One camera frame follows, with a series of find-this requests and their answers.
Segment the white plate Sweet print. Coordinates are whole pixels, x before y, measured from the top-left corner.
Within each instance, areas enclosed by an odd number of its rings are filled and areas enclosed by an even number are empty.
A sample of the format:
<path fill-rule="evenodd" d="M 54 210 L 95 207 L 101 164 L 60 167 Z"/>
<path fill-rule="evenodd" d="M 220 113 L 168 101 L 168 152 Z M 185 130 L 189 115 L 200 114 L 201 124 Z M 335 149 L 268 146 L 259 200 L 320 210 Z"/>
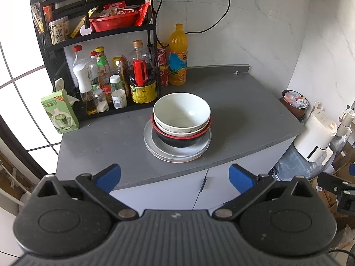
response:
<path fill-rule="evenodd" d="M 169 163 L 186 163 L 201 157 L 208 149 L 212 140 L 212 131 L 192 146 L 179 148 L 164 143 L 156 134 L 152 123 L 146 123 L 143 130 L 144 144 L 156 158 Z"/>

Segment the black red-rimmed bowl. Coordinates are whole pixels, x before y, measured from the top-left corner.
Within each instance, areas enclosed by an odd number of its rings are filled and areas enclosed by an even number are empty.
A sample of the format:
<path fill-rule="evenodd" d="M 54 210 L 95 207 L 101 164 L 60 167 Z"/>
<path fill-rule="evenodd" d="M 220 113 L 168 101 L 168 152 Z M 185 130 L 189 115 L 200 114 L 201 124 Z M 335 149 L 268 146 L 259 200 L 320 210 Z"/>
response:
<path fill-rule="evenodd" d="M 166 143 L 169 146 L 177 147 L 177 148 L 190 147 L 200 142 L 206 136 L 206 133 L 208 132 L 211 126 L 211 120 L 209 120 L 207 125 L 203 127 L 203 129 L 201 129 L 198 133 L 187 137 L 177 137 L 177 136 L 168 135 L 167 133 L 160 130 L 154 121 L 153 115 L 151 115 L 150 117 L 150 122 L 152 124 L 155 133 L 160 138 L 160 140 L 162 140 L 164 143 Z"/>

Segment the white bowl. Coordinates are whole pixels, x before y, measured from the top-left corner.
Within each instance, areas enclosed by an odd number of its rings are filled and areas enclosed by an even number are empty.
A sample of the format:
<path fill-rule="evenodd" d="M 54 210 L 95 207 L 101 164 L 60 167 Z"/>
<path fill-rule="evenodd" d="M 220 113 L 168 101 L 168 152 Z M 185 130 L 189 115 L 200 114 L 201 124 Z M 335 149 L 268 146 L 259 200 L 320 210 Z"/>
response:
<path fill-rule="evenodd" d="M 176 92 L 160 98 L 153 108 L 158 129 L 176 137 L 186 137 L 201 131 L 210 121 L 211 108 L 201 97 Z"/>

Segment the white cabinet doors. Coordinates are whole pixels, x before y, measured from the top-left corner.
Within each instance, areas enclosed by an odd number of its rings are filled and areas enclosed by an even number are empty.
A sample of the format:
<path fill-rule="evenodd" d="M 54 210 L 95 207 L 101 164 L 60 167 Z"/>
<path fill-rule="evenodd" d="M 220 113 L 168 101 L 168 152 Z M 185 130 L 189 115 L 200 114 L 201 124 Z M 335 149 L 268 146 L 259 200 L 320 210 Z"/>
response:
<path fill-rule="evenodd" d="M 292 144 L 294 138 L 265 150 L 208 170 L 143 186 L 114 190 L 119 201 L 142 214 L 146 209 L 216 209 L 239 196 L 229 181 L 229 167 L 236 163 L 254 175 L 266 174 Z"/>

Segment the white electric kettle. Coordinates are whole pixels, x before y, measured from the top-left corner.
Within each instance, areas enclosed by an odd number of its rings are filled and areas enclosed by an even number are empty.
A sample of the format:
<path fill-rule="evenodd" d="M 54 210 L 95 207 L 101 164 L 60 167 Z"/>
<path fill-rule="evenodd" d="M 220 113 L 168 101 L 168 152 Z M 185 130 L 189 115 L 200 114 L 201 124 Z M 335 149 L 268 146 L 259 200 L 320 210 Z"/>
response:
<path fill-rule="evenodd" d="M 336 133 L 337 124 L 327 116 L 321 103 L 316 101 L 304 131 L 294 140 L 294 147 L 308 162 L 321 160 L 321 165 L 325 166 L 333 156 L 330 143 Z"/>

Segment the small clear spice jar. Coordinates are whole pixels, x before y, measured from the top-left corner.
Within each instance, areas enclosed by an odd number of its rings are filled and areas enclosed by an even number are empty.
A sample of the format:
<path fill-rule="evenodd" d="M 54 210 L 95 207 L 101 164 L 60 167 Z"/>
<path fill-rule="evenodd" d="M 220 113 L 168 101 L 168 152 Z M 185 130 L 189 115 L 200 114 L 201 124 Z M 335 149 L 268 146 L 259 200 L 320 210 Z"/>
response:
<path fill-rule="evenodd" d="M 93 91 L 93 96 L 96 101 L 96 109 L 98 113 L 106 112 L 109 110 L 108 102 L 106 96 L 101 88 L 97 88 Z"/>

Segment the green tissue box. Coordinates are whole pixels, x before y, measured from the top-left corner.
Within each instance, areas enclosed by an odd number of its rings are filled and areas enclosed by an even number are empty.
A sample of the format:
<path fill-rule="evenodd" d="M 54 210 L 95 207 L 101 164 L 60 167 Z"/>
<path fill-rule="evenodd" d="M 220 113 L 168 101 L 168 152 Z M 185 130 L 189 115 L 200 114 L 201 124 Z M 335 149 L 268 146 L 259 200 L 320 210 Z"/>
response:
<path fill-rule="evenodd" d="M 59 134 L 79 129 L 79 121 L 74 113 L 73 105 L 79 102 L 76 97 L 69 96 L 64 89 L 64 79 L 54 82 L 55 91 L 41 99 L 51 123 Z"/>

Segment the small white labelled jar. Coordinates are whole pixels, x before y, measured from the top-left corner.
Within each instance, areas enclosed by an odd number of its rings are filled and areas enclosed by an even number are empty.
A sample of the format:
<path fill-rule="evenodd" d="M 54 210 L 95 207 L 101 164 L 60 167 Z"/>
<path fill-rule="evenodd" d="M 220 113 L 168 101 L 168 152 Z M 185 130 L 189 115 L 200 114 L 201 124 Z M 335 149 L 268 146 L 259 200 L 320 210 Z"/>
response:
<path fill-rule="evenodd" d="M 127 107 L 126 91 L 123 86 L 121 77 L 118 74 L 114 74 L 110 77 L 111 84 L 111 97 L 114 107 L 121 109 Z"/>

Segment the brown trash bin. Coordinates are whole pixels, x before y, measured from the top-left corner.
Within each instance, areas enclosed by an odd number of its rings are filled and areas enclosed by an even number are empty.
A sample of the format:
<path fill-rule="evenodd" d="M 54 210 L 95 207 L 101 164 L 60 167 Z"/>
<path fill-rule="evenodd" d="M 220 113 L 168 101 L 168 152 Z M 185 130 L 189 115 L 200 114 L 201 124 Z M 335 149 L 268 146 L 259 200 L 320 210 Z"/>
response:
<path fill-rule="evenodd" d="M 309 108 L 309 101 L 305 96 L 294 90 L 284 90 L 279 100 L 294 117 L 304 119 Z"/>

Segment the green label sauce bottle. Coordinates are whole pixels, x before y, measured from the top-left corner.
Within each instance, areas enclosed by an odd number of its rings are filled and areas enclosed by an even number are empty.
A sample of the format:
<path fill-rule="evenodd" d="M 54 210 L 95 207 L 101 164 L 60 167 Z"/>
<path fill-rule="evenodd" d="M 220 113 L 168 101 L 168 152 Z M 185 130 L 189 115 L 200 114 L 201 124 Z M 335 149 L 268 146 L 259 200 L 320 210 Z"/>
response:
<path fill-rule="evenodd" d="M 111 69 L 107 60 L 107 56 L 105 54 L 105 49 L 103 46 L 97 47 L 95 49 L 96 52 L 96 65 L 98 69 L 98 80 L 100 88 L 103 90 L 105 94 L 106 101 L 108 103 L 112 102 L 111 96 L 111 84 L 110 84 L 110 76 Z"/>

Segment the red-cap small bottle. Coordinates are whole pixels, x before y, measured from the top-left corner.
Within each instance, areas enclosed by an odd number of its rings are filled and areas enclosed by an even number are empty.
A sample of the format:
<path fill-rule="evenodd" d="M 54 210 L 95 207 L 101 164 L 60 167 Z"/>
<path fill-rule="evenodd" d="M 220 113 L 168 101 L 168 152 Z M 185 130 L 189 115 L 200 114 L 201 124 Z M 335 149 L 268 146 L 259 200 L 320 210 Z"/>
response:
<path fill-rule="evenodd" d="M 97 58 L 97 53 L 95 51 L 90 52 L 89 78 L 91 80 L 93 91 L 100 87 L 96 58 Z"/>

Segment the white spray oil bottle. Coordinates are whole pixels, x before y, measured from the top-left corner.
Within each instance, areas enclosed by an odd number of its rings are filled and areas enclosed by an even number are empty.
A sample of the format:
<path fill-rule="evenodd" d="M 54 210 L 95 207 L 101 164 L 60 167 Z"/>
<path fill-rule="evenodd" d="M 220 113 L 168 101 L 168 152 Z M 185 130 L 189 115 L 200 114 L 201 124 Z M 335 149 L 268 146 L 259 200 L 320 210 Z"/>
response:
<path fill-rule="evenodd" d="M 88 115 L 97 113 L 93 88 L 89 80 L 89 70 L 87 64 L 80 63 L 73 67 L 73 72 L 78 81 L 79 92 L 84 104 L 84 109 Z"/>

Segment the orange juice bottle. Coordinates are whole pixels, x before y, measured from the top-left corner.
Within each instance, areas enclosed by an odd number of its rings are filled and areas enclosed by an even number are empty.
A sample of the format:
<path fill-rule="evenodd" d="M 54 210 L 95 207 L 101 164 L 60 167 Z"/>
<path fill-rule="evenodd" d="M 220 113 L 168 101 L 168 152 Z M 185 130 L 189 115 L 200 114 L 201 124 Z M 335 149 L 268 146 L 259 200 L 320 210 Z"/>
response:
<path fill-rule="evenodd" d="M 188 38 L 182 24 L 176 24 L 169 41 L 169 82 L 175 86 L 185 84 L 187 79 Z"/>

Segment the black metal shelf rack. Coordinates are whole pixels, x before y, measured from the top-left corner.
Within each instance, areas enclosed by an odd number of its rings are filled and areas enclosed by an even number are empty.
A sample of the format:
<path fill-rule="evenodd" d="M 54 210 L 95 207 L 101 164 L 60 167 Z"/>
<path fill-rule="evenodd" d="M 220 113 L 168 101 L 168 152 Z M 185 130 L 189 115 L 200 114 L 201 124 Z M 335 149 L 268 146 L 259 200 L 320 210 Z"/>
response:
<path fill-rule="evenodd" d="M 59 19 L 64 16 L 69 18 L 83 17 L 84 23 L 89 24 L 89 10 L 94 7 L 103 7 L 115 2 L 125 1 L 130 6 L 138 6 L 142 0 L 30 0 L 33 5 L 39 6 L 40 18 L 45 21 L 44 7 L 52 8 L 53 18 Z M 49 24 L 44 22 L 44 32 L 37 35 L 40 51 L 45 62 L 49 78 L 55 82 L 58 78 L 63 78 L 66 90 L 69 94 L 79 97 L 79 88 L 75 86 L 74 79 L 70 74 L 69 63 L 64 53 L 64 48 L 68 46 L 76 46 L 86 41 L 97 41 L 103 37 L 116 37 L 119 34 L 131 32 L 145 31 L 147 33 L 147 49 L 153 58 L 153 65 L 149 73 L 155 81 L 155 93 L 159 97 L 161 95 L 160 72 L 158 68 L 157 54 L 157 32 L 156 32 L 156 11 L 153 7 L 147 10 L 147 14 L 140 26 L 126 26 L 123 28 L 108 29 L 102 32 L 94 32 L 93 34 L 70 38 L 58 44 L 54 44 L 50 37 Z"/>

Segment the red plastic basket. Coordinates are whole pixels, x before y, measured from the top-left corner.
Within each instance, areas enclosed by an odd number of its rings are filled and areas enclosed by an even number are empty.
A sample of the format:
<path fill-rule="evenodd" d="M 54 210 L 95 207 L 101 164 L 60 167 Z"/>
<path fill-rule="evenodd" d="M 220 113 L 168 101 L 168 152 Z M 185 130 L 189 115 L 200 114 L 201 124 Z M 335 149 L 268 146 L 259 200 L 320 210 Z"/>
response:
<path fill-rule="evenodd" d="M 125 8 L 118 3 L 111 4 L 106 10 L 93 13 L 89 18 L 89 22 L 95 32 L 142 26 L 149 7 L 150 2 L 138 8 Z"/>

